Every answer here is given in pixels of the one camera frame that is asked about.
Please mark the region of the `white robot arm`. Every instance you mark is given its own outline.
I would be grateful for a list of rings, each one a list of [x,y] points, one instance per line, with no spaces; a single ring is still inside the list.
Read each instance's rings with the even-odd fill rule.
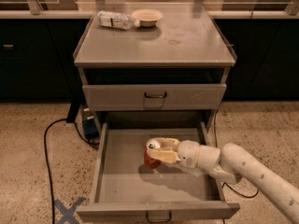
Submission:
[[[243,147],[228,143],[222,149],[195,141],[155,137],[145,145],[144,163],[155,168],[161,162],[198,168],[229,184],[246,178],[292,224],[299,224],[299,189],[265,167]]]

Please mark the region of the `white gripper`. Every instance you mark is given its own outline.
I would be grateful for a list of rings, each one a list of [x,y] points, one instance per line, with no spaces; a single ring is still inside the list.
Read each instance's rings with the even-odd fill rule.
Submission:
[[[197,142],[186,140],[179,144],[175,138],[155,137],[147,141],[147,148],[174,148],[178,145],[177,152],[172,149],[150,149],[151,158],[165,163],[178,162],[181,166],[194,169],[197,165],[200,145]]]

